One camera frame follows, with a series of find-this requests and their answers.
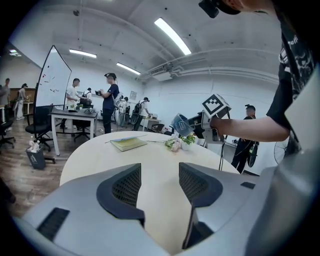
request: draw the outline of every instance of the white t-shirt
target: white t-shirt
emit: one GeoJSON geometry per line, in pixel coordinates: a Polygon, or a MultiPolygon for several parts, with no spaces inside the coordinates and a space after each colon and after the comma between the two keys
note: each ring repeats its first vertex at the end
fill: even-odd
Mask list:
{"type": "MultiPolygon", "coordinates": [[[[76,99],[77,98],[77,90],[76,88],[74,88],[73,86],[70,86],[67,90],[66,90],[66,94],[69,95],[71,98],[73,99],[76,99]]],[[[71,105],[74,105],[76,107],[76,104],[77,104],[77,101],[74,101],[74,100],[71,100],[71,99],[68,99],[67,97],[66,98],[66,105],[68,107],[70,107],[71,105]]]]}
{"type": "Polygon", "coordinates": [[[141,103],[141,112],[139,113],[141,116],[145,116],[147,117],[147,112],[145,112],[144,110],[148,109],[148,102],[142,102],[141,103]]]}
{"type": "Polygon", "coordinates": [[[92,93],[89,90],[86,90],[83,94],[86,95],[88,100],[92,100],[92,93]]]}
{"type": "Polygon", "coordinates": [[[126,112],[127,104],[128,104],[128,102],[125,101],[125,100],[122,100],[120,102],[120,107],[119,107],[120,113],[125,113],[126,112]]]}

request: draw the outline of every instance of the cap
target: cap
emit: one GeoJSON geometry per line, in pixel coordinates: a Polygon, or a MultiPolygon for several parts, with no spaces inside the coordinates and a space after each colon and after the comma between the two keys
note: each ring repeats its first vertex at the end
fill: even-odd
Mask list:
{"type": "Polygon", "coordinates": [[[115,73],[106,73],[104,76],[105,76],[106,78],[112,77],[113,80],[116,80],[116,79],[117,79],[117,76],[116,76],[115,73]]]}
{"type": "Polygon", "coordinates": [[[229,14],[237,15],[240,11],[235,10],[225,4],[222,0],[201,0],[199,6],[209,15],[210,18],[215,18],[219,14],[219,10],[229,14]]]}
{"type": "Polygon", "coordinates": [[[256,111],[255,106],[252,106],[252,105],[245,105],[245,106],[246,106],[246,109],[252,109],[252,110],[256,111]]]}

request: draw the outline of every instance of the round white table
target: round white table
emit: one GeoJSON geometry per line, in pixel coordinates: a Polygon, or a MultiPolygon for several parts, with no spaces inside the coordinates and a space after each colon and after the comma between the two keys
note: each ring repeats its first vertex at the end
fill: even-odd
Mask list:
{"type": "MultiPolygon", "coordinates": [[[[179,163],[218,169],[220,156],[199,145],[189,151],[172,152],[163,144],[154,143],[169,138],[159,133],[121,131],[90,139],[68,158],[60,186],[76,178],[141,163],[142,185],[136,207],[144,211],[145,231],[171,255],[177,254],[182,251],[191,213],[191,205],[179,185],[179,163]],[[126,152],[109,142],[134,136],[149,142],[126,152]]],[[[223,171],[239,174],[227,161],[223,162],[223,171]]]]}

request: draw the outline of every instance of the white table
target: white table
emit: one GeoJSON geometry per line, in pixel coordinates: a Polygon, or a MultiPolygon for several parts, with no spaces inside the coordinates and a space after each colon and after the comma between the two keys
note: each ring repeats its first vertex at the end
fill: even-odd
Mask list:
{"type": "Polygon", "coordinates": [[[6,117],[5,117],[5,106],[1,105],[1,106],[0,106],[0,110],[1,110],[2,122],[4,123],[4,122],[6,121],[6,117]]]}
{"type": "Polygon", "coordinates": [[[27,107],[26,107],[26,113],[27,113],[27,115],[29,115],[30,104],[33,104],[33,102],[24,102],[23,104],[26,104],[26,105],[27,105],[27,107]]]}
{"type": "Polygon", "coordinates": [[[83,120],[90,121],[90,139],[94,138],[94,134],[97,134],[97,116],[96,112],[86,113],[85,109],[77,110],[77,112],[68,112],[68,110],[59,110],[53,108],[51,112],[51,126],[52,126],[52,138],[54,144],[55,154],[60,155],[57,131],[56,131],[56,118],[71,119],[71,120],[83,120]]]}
{"type": "Polygon", "coordinates": [[[160,123],[161,120],[152,119],[152,118],[148,118],[148,117],[144,116],[143,117],[143,128],[142,128],[143,132],[145,131],[146,127],[148,128],[149,122],[151,122],[151,123],[160,123]]]}
{"type": "MultiPolygon", "coordinates": [[[[191,205],[179,185],[179,163],[193,163],[218,169],[220,157],[194,145],[190,151],[168,150],[163,144],[147,145],[121,152],[109,141],[141,136],[144,141],[164,141],[170,136],[142,131],[120,131],[88,140],[68,158],[60,186],[76,178],[116,167],[141,163],[141,182],[137,208],[145,213],[146,232],[171,255],[181,252],[191,213],[191,205]]],[[[239,174],[227,161],[223,171],[239,174]]]]}

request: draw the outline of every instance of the ceiling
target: ceiling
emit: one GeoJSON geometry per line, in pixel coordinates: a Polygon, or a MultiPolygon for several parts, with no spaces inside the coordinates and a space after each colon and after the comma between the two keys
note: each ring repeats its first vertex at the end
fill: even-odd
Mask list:
{"type": "Polygon", "coordinates": [[[281,30],[275,17],[264,13],[227,15],[211,19],[199,0],[44,0],[32,36],[47,49],[55,45],[63,57],[135,74],[148,79],[165,67],[172,76],[236,70],[275,77],[281,30]],[[192,54],[185,56],[154,22],[162,17],[192,54]],[[69,53],[79,49],[97,59],[69,53]]]}

